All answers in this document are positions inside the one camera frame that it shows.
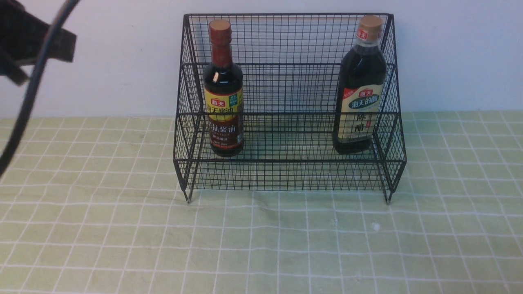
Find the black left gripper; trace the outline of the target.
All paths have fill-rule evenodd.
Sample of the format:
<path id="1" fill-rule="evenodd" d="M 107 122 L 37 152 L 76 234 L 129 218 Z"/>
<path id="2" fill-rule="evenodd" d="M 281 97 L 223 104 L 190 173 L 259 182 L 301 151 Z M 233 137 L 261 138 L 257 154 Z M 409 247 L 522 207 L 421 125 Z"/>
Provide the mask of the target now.
<path id="1" fill-rule="evenodd" d="M 50 24 L 26 11 L 17 0 L 0 2 L 0 74 L 21 86 L 23 66 L 35 65 Z"/>

